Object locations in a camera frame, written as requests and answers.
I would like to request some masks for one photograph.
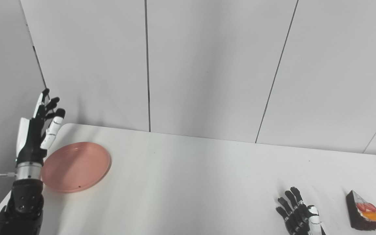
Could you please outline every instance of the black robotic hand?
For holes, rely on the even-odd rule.
[[[285,196],[291,202],[292,208],[283,197],[280,197],[278,202],[283,208],[277,207],[276,211],[284,218],[290,235],[325,235],[317,208],[314,205],[304,204],[296,187],[285,191]]]

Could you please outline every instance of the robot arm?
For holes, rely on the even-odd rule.
[[[43,182],[40,170],[65,116],[54,109],[59,98],[46,102],[49,89],[37,100],[31,119],[21,118],[16,146],[16,174],[8,204],[0,212],[0,235],[38,235],[43,220]],[[45,122],[51,122],[43,133]]]

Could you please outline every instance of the chocolate cake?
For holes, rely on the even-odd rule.
[[[357,230],[376,229],[376,207],[353,190],[346,196],[351,227]]]

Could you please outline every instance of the robotic hand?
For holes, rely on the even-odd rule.
[[[285,226],[290,235],[326,235],[321,227],[320,217],[314,205],[306,206],[296,187],[285,191],[288,202],[280,197],[278,202],[285,208],[277,207],[276,211],[284,218]]]
[[[59,108],[54,112],[60,99],[56,97],[46,102],[48,94],[49,89],[40,94],[31,119],[20,120],[15,181],[9,202],[0,212],[0,235],[38,235],[40,232],[43,220],[40,170],[47,149],[54,142],[65,117],[64,109]],[[49,119],[52,121],[42,135],[45,122]]]

